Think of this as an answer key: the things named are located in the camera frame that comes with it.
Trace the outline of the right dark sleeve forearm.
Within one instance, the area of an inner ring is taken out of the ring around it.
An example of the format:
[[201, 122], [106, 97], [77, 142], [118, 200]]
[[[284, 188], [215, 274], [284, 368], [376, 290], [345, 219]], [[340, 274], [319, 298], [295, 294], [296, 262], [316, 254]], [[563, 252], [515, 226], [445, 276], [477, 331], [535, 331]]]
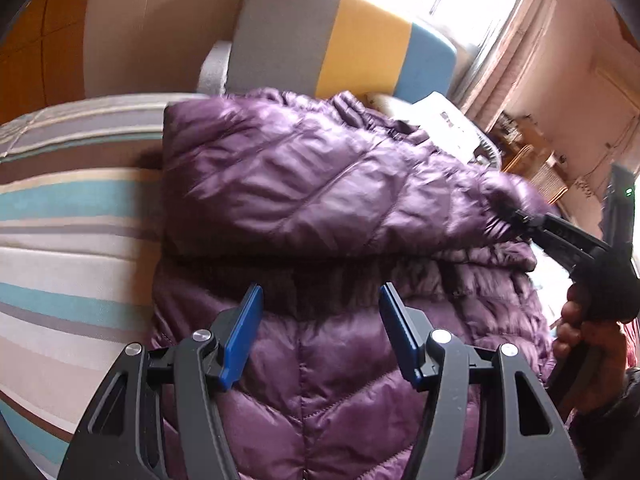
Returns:
[[568, 434], [585, 479], [640, 479], [639, 370], [628, 368], [622, 393], [610, 404], [574, 416]]

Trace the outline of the person's right hand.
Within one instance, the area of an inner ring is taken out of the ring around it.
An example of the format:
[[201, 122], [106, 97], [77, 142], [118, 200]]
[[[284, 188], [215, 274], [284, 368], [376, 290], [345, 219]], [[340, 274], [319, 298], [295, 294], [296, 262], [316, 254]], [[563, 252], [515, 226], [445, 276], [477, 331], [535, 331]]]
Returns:
[[556, 326], [547, 393], [562, 419], [603, 408], [626, 385], [626, 337], [613, 321], [588, 321], [585, 287], [570, 286]]

